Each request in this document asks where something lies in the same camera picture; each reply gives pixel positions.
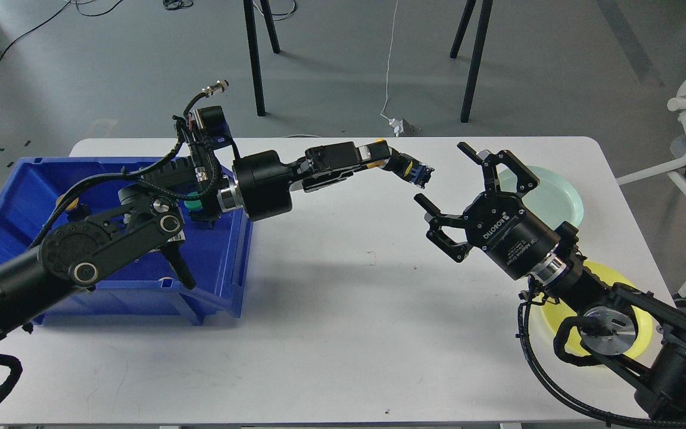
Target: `blue storage box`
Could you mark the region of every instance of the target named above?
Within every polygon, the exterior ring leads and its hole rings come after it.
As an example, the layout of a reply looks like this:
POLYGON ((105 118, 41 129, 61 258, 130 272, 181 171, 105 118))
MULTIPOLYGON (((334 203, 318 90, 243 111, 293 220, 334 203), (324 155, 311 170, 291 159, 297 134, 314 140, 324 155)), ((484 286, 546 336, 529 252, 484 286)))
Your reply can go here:
MULTIPOLYGON (((0 193, 0 263, 24 252, 71 185, 99 173, 131 171, 157 158, 22 158, 0 193)), ((123 180, 91 188, 80 199, 92 213, 119 206, 123 180)), ((63 215, 55 225, 67 222, 63 215)), ((194 228, 185 215, 187 241, 179 248, 198 285, 187 290, 160 252, 147 253, 97 283, 51 307, 45 315, 182 315, 202 324, 206 315, 225 310, 240 317, 252 223, 245 212, 224 214, 212 230, 194 228)))

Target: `green object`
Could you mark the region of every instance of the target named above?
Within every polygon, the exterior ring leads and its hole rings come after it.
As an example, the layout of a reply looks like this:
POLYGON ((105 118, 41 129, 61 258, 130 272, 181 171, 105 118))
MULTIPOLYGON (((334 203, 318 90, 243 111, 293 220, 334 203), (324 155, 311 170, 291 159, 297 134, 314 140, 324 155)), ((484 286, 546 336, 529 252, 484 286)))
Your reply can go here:
MULTIPOLYGON (((549 169, 528 166, 539 178, 539 186, 523 197, 523 204, 548 227, 555 229, 568 220, 579 227, 584 219, 584 204, 579 193, 563 177, 549 169)), ((506 169, 499 172, 499 186, 504 192, 515 192, 517 177, 506 169)))
MULTIPOLYGON (((197 192, 190 192, 187 194, 188 197, 198 195, 197 192)), ((188 210, 191 210, 193 212, 199 212, 202 210, 202 203, 199 201, 199 199, 196 199, 194 201, 185 201, 185 207, 187 207, 188 210)))

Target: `black stand leg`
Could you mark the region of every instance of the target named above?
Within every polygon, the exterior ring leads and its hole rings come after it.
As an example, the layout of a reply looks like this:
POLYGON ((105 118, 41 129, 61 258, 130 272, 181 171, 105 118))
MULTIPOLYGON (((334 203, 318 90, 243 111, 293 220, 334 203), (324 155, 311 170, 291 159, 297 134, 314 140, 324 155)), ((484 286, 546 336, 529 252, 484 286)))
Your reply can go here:
POLYGON ((493 3, 494 0, 484 0, 484 3, 481 3, 476 44, 473 46, 473 59, 470 60, 470 73, 467 76, 465 100, 462 102, 462 112, 460 113, 460 122, 462 123, 468 122, 470 118, 470 108, 473 106, 473 96, 476 93, 476 81, 478 80, 478 71, 481 68, 481 57, 484 56, 485 34, 488 30, 488 19, 491 16, 491 6, 493 3))
POLYGON ((451 46, 451 54, 449 58, 456 59, 457 53, 460 52, 462 40, 465 38, 465 31, 470 22, 470 16, 473 15, 473 9, 476 8, 476 0, 467 0, 465 2, 465 10, 462 12, 462 19, 460 19, 460 27, 457 28, 457 35, 454 36, 454 43, 451 46))
POLYGON ((245 9, 245 29, 248 31, 248 51, 250 52, 250 68, 253 73, 253 91, 255 92, 255 110, 258 116, 266 116, 264 106, 264 86, 261 84, 261 64, 258 62, 258 41, 255 35, 255 16, 253 15, 253 1, 242 0, 245 9))
POLYGON ((269 0, 261 0, 261 10, 264 11, 264 21, 266 21, 266 30, 269 32, 269 40, 272 42, 272 51, 278 54, 280 52, 280 42, 277 40, 277 30, 275 30, 275 20, 272 19, 272 9, 269 7, 269 0))

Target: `yellow cap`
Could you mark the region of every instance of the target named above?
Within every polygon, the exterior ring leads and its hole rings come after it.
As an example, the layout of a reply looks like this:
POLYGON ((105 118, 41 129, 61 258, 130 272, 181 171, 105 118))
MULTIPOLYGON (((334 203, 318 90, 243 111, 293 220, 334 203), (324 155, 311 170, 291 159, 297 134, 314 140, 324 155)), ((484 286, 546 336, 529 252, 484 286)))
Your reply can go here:
MULTIPOLYGON (((65 194, 62 194, 61 196, 57 197, 57 200, 55 200, 55 207, 59 206, 60 203, 63 202, 63 198, 65 198, 65 194)), ((76 207, 79 206, 79 199, 76 198, 73 200, 73 203, 70 203, 70 206, 67 207, 66 211, 70 212, 71 210, 76 210, 76 207)))

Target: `black robotic arm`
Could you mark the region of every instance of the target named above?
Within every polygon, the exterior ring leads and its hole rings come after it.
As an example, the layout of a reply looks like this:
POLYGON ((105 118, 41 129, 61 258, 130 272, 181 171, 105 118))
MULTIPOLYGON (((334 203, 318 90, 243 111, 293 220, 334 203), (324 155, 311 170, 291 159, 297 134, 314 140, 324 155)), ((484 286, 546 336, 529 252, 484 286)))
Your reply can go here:
MULTIPOLYGON (((0 265, 0 340, 58 301, 80 291, 92 291, 107 275, 149 251, 160 251, 186 288, 197 279, 179 253, 185 242, 182 227, 185 202, 190 222, 211 228, 221 214, 244 209, 255 222, 292 209, 291 190, 307 192, 333 185, 365 169, 379 167, 420 188, 433 168, 390 147, 384 139, 356 147, 353 142, 312 147, 292 163, 280 162, 269 150, 240 157, 219 106, 190 110, 201 98, 226 89, 226 81, 202 90, 174 116, 177 144, 166 157, 135 172, 89 177, 66 192, 46 224, 22 255, 0 265), (175 158, 187 144, 188 157, 175 158), (232 174, 222 168, 215 151, 232 146, 232 174), (120 205, 92 214, 80 195, 108 180, 133 184, 118 192, 120 205), (68 222, 52 229, 67 212, 68 222)), ((0 402, 14 388, 22 368, 12 356, 0 355, 11 373, 0 386, 0 402)))
POLYGON ((462 150, 484 172, 485 191, 462 214, 444 214, 422 194, 417 203, 427 211, 428 239, 462 262, 472 247, 479 247, 512 279, 528 277, 518 309, 518 338, 526 361, 545 388, 568 407, 607 423, 629 427, 686 427, 686 314, 627 285, 607 285, 584 266, 576 234, 564 222, 552 231, 523 204, 522 197, 536 188, 538 179, 512 153, 476 153, 465 143, 462 150), (517 192, 501 192, 496 166, 504 164, 517 176, 517 192), (466 242, 447 236, 443 227, 465 230, 466 242), (558 358, 577 366, 602 364, 636 389, 637 403, 650 420, 603 412, 580 402, 557 386, 536 361, 528 340, 528 315, 536 296, 555 299, 576 313, 558 329, 553 348, 558 358), (646 310, 662 326, 663 347, 653 366, 647 368, 623 355, 637 337, 632 306, 646 310), (573 327, 579 329, 582 346, 590 356, 574 356, 565 350, 573 327))

